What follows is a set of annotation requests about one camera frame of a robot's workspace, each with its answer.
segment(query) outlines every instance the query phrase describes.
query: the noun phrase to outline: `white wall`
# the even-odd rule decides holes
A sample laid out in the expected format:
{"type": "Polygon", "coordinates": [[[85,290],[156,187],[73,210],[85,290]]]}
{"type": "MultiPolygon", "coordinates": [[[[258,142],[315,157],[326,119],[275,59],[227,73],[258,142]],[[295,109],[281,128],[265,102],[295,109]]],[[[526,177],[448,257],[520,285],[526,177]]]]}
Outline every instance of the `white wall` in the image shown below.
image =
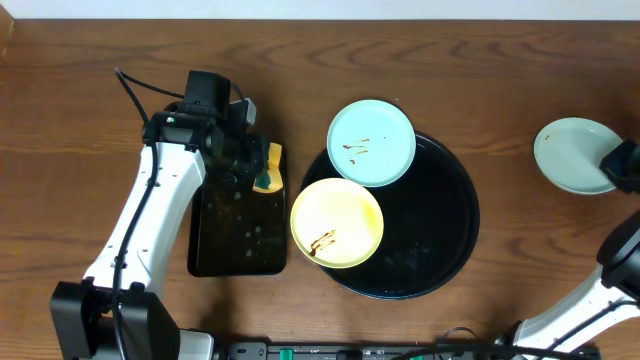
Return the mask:
{"type": "Polygon", "coordinates": [[[0,0],[16,19],[640,20],[640,0],[0,0]]]}

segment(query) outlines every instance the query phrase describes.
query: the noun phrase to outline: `food stain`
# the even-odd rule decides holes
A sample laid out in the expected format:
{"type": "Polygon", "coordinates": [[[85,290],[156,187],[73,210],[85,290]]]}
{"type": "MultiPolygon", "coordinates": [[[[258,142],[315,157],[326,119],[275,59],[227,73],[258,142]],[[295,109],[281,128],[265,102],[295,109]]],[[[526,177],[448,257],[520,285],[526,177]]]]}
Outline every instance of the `food stain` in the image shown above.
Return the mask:
{"type": "Polygon", "coordinates": [[[309,253],[309,255],[310,256],[316,256],[316,251],[317,250],[322,250],[322,249],[326,248],[327,246],[335,243],[336,240],[335,239],[331,239],[331,237],[333,235],[335,235],[335,234],[336,234],[336,231],[335,230],[331,230],[331,231],[327,232],[326,234],[322,235],[318,240],[312,242],[311,243],[311,252],[309,253]]]}

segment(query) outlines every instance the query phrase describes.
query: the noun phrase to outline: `white plate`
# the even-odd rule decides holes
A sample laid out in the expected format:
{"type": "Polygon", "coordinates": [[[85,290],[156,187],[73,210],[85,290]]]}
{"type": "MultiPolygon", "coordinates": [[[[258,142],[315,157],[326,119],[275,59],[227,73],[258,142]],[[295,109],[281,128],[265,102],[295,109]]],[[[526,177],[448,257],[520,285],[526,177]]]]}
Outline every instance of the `white plate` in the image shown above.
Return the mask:
{"type": "Polygon", "coordinates": [[[416,135],[407,116],[378,100],[361,100],[338,113],[329,127],[327,151],[345,179],[377,187],[404,174],[416,152],[416,135]]]}
{"type": "Polygon", "coordinates": [[[600,161],[622,139],[608,127],[581,118],[566,118],[545,126],[533,144],[536,162],[554,185],[582,195],[615,189],[600,171],[600,161]]]}

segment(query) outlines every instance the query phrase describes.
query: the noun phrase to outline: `wooden surface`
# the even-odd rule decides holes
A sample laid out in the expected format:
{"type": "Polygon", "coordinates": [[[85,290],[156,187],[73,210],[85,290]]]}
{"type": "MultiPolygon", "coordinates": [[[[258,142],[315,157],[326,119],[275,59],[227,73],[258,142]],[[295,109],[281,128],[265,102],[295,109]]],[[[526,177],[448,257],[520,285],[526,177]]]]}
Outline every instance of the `wooden surface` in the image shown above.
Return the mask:
{"type": "MultiPolygon", "coordinates": [[[[536,133],[567,116],[640,135],[638,23],[18,21],[0,68],[0,357],[60,357],[51,293],[81,279],[129,194],[141,121],[116,66],[178,92],[190,69],[237,82],[260,129],[288,146],[291,201],[333,116],[363,98],[398,105],[459,157],[478,192],[480,235],[466,266],[399,302],[341,288],[292,240],[279,275],[193,278],[183,221],[163,302],[184,328],[421,344],[467,326],[493,338],[582,282],[639,204],[563,192],[532,156],[536,133]]],[[[135,90],[149,113],[170,101],[135,90]]],[[[596,338],[605,358],[637,358],[639,325],[596,338]]]]}

